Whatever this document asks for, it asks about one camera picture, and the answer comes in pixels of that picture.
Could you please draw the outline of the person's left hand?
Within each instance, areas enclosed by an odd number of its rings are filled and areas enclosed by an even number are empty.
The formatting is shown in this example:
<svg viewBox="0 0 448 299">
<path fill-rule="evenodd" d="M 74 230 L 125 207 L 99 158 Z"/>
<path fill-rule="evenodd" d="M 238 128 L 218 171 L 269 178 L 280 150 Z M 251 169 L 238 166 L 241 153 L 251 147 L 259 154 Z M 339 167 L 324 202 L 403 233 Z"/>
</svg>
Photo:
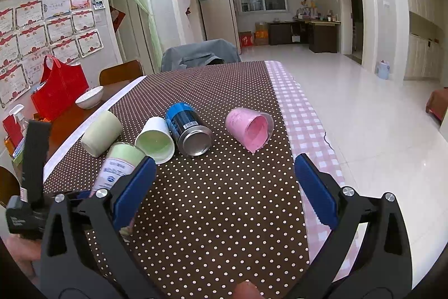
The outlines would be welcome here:
<svg viewBox="0 0 448 299">
<path fill-rule="evenodd" d="M 28 240 L 20 235 L 8 235 L 5 246 L 26 277 L 34 284 L 39 283 L 33 264 L 41 258 L 41 241 Z"/>
</svg>

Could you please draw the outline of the person's right hand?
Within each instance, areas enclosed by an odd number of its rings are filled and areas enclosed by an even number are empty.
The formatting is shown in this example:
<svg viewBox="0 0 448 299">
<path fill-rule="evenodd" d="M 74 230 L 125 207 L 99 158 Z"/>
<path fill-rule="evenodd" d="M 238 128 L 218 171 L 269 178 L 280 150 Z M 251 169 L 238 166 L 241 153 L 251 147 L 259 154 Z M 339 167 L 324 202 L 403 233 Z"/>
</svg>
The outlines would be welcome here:
<svg viewBox="0 0 448 299">
<path fill-rule="evenodd" d="M 249 281 L 236 285 L 232 299 L 264 299 L 258 288 Z"/>
</svg>

